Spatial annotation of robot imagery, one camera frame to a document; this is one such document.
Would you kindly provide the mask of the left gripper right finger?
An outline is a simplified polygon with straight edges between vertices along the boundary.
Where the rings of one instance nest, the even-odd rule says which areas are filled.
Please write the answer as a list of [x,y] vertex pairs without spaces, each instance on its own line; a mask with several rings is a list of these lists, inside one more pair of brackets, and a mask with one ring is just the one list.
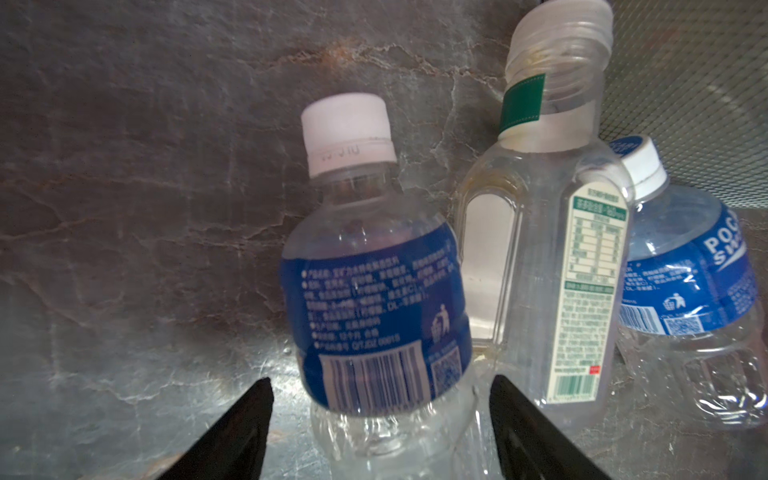
[[491,383],[489,411],[503,478],[609,480],[503,375]]

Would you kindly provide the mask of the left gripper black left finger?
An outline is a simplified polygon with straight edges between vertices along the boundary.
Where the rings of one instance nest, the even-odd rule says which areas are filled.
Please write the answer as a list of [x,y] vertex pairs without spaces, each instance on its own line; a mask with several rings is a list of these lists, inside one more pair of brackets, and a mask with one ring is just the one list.
[[258,479],[267,450],[273,404],[270,379],[256,381],[160,477],[166,480]]

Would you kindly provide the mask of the Pocari blue label bottle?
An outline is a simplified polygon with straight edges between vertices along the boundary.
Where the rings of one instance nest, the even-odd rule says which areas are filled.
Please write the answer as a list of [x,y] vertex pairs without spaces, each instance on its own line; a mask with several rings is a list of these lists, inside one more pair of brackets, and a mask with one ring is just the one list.
[[704,190],[671,184],[648,136],[611,149],[636,198],[617,338],[631,375],[679,419],[765,424],[764,315],[737,214]]

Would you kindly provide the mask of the green label square bottle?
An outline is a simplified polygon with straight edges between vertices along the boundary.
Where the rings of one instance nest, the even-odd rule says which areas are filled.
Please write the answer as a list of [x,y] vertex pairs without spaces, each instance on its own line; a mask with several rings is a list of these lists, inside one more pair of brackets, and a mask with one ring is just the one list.
[[546,1],[511,39],[499,134],[456,193],[478,356],[563,429],[604,411],[634,187],[598,136],[606,1]]

